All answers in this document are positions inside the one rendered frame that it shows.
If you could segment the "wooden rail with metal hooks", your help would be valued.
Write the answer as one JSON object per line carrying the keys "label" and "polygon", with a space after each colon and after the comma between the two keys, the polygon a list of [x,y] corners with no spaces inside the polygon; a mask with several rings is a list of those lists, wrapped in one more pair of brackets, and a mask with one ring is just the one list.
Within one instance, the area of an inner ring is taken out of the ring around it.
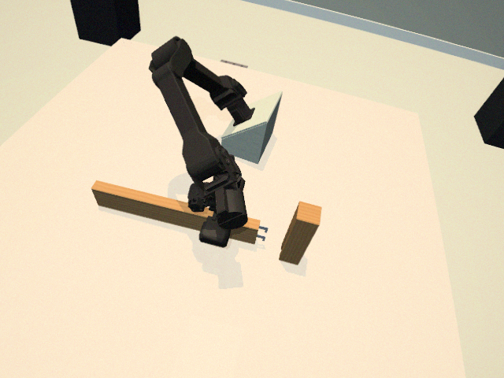
{"label": "wooden rail with metal hooks", "polygon": [[[203,222],[206,221],[207,217],[213,216],[213,211],[210,211],[208,207],[203,212],[194,213],[187,207],[187,202],[99,180],[94,182],[91,190],[98,206],[196,231],[201,231]],[[269,227],[260,225],[260,222],[260,220],[248,217],[245,225],[231,230],[229,239],[251,244],[255,244],[257,237],[265,241],[266,235],[258,234],[258,229],[263,229],[267,233]]]}

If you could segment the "dark brown wooden post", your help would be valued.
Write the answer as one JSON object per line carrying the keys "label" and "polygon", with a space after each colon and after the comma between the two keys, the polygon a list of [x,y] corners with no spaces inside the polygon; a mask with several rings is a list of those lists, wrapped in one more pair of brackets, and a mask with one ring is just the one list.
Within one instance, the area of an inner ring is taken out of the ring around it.
{"label": "dark brown wooden post", "polygon": [[299,202],[281,245],[279,261],[299,265],[321,224],[322,207]]}

